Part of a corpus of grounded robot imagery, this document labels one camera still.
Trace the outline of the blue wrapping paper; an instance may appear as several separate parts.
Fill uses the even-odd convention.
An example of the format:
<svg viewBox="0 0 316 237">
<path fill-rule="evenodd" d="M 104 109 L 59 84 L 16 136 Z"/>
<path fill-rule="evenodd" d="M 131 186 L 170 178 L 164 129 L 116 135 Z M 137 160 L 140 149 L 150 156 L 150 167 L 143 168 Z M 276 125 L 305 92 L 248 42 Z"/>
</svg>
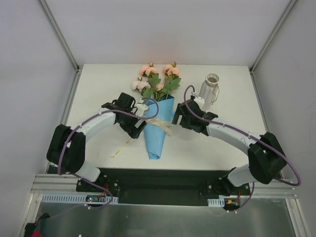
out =
<svg viewBox="0 0 316 237">
<path fill-rule="evenodd" d="M 166 100 L 161 100 L 158 102 L 159 112 L 155 117 L 156 119 L 161 119 L 165 121 L 172 121 L 174 116 L 173 106 L 174 97 L 169 96 Z M 163 149 L 163 144 L 165 136 L 167 135 L 165 131 L 157 126 L 149 125 L 149 120 L 144 128 L 145 134 L 145 144 L 149 159 L 160 159 Z"/>
</svg>

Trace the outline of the cream printed ribbon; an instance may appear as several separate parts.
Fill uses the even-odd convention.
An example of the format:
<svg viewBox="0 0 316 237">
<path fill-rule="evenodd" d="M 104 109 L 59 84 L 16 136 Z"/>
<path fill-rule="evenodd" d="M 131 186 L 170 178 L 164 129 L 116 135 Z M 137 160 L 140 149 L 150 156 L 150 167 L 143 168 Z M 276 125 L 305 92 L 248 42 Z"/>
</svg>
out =
<svg viewBox="0 0 316 237">
<path fill-rule="evenodd" d="M 172 124 L 170 121 L 165 121 L 165 120 L 161 120 L 158 118 L 152 118 L 149 120 L 149 125 L 154 125 L 159 127 L 160 129 L 162 129 L 163 131 L 166 132 L 166 134 L 168 136 L 172 135 Z M 132 138 L 128 138 L 112 155 L 111 158 L 116 158 L 117 156 L 119 156 L 123 150 L 127 147 L 128 144 L 132 143 L 134 141 L 134 139 Z"/>
</svg>

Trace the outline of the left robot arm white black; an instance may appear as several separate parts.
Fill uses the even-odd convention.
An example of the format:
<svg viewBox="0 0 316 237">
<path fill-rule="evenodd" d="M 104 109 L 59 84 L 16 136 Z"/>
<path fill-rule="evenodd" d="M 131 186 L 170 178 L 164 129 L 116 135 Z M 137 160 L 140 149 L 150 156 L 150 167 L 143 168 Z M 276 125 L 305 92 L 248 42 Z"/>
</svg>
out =
<svg viewBox="0 0 316 237">
<path fill-rule="evenodd" d="M 139 138 L 147 123 L 136 115 L 138 108 L 132 96 L 121 93 L 89 118 L 74 126 L 60 124 L 55 128 L 46 158 L 57 165 L 59 175 L 66 172 L 87 181 L 93 192 L 106 187 L 106 175 L 85 158 L 86 143 L 105 128 L 118 124 L 130 138 Z"/>
</svg>

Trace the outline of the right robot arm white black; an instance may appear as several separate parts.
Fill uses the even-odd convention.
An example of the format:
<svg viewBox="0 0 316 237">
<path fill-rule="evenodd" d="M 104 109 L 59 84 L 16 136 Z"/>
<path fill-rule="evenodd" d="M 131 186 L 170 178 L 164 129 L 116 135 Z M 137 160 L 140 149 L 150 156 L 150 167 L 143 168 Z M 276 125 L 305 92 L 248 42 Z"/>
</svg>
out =
<svg viewBox="0 0 316 237">
<path fill-rule="evenodd" d="M 284 152 L 270 132 L 263 135 L 242 132 L 239 128 L 230 128 L 218 115 L 202 111 L 193 99 L 177 105 L 172 124 L 222 140 L 239 149 L 248 156 L 248 163 L 234 167 L 212 184 L 219 195 L 235 194 L 240 186 L 258 181 L 269 184 L 286 166 Z"/>
</svg>

